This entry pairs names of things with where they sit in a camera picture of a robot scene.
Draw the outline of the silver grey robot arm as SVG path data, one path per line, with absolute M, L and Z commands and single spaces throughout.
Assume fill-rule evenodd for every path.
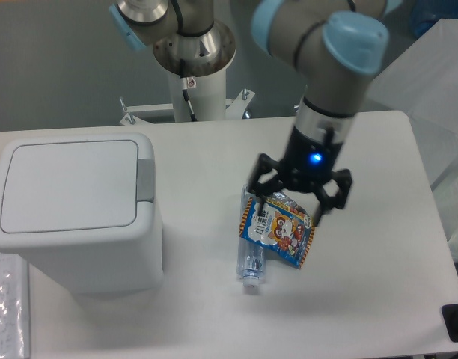
M 334 166 L 382 65 L 387 11 L 386 1 L 262 1 L 255 8 L 255 43 L 307 80 L 284 155 L 260 154 L 249 177 L 260 202 L 284 189 L 313 194 L 315 221 L 346 206 L 352 176 Z M 236 44 L 212 1 L 113 1 L 109 13 L 126 43 L 152 49 L 174 80 L 177 121 L 224 117 L 225 90 L 204 81 L 226 70 Z

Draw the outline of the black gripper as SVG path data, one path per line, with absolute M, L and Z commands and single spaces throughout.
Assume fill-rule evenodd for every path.
M 319 202 L 313 215 L 315 227 L 333 209 L 345 208 L 352 187 L 352 173 L 349 169 L 332 171 L 343 145 L 335 141 L 335 134 L 334 127 L 327 125 L 322 129 L 322 139 L 315 140 L 293 127 L 280 162 L 265 153 L 259 154 L 248 178 L 248 191 L 259 204 L 258 215 L 263 214 L 267 198 L 274 193 L 284 188 L 311 193 L 311 184 L 316 185 L 314 195 Z M 330 180 L 338 187 L 333 195 L 328 195 L 323 187 Z

